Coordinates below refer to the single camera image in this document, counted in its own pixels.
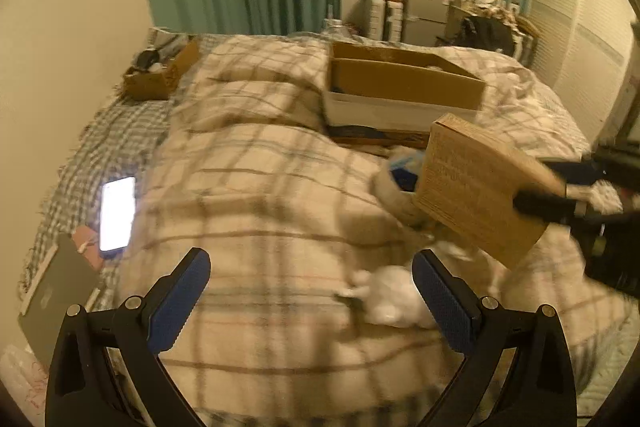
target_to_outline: plastic bag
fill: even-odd
[[[27,420],[44,427],[49,378],[33,353],[7,346],[0,357],[0,380]]]

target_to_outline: brown cardboard box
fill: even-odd
[[[123,90],[134,100],[168,100],[183,76],[200,58],[198,39],[192,38],[160,73],[141,73],[129,68],[123,75]]]
[[[521,188],[564,196],[564,182],[532,156],[452,114],[431,127],[414,203],[513,268],[546,224],[513,208]]]
[[[334,42],[324,113],[337,142],[424,147],[443,114],[473,120],[484,87],[437,55]]]

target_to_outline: blue gripper pad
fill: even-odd
[[[462,279],[453,277],[431,250],[415,254],[411,272],[449,347],[469,355],[482,323],[476,294]]]
[[[145,296],[149,307],[149,350],[157,355],[171,349],[211,275],[209,254],[191,248],[170,275],[161,277]]]

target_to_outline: smartphone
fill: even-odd
[[[100,202],[100,256],[113,259],[129,244],[136,212],[135,178],[105,183]]]

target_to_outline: sliding closet door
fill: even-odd
[[[532,69],[595,140],[626,73],[635,20],[627,0],[533,0],[542,32]]]

